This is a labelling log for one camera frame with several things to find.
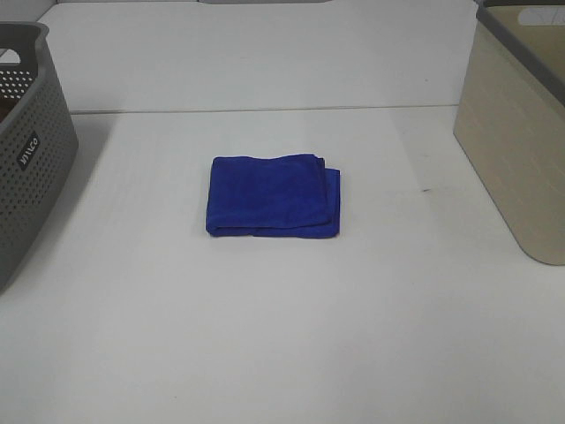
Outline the blue towel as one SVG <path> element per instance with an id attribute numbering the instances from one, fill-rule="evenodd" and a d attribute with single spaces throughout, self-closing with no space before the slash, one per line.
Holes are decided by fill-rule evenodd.
<path id="1" fill-rule="evenodd" d="M 331 239 L 340 213 L 340 171 L 316 155 L 212 162 L 206 230 L 214 237 Z"/>

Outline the grey perforated plastic basket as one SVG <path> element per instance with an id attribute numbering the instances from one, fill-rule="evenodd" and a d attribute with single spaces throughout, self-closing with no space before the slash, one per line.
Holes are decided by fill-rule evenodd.
<path id="1" fill-rule="evenodd" d="M 36 22 L 3 22 L 1 47 L 1 285 L 6 287 L 54 207 L 79 141 L 47 43 Z"/>

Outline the beige plastic basket grey rim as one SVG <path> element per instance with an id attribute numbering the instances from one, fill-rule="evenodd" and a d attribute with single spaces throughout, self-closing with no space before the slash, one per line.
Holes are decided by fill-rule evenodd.
<path id="1" fill-rule="evenodd" d="M 564 263 L 564 3 L 480 1 L 454 135 L 516 243 Z"/>

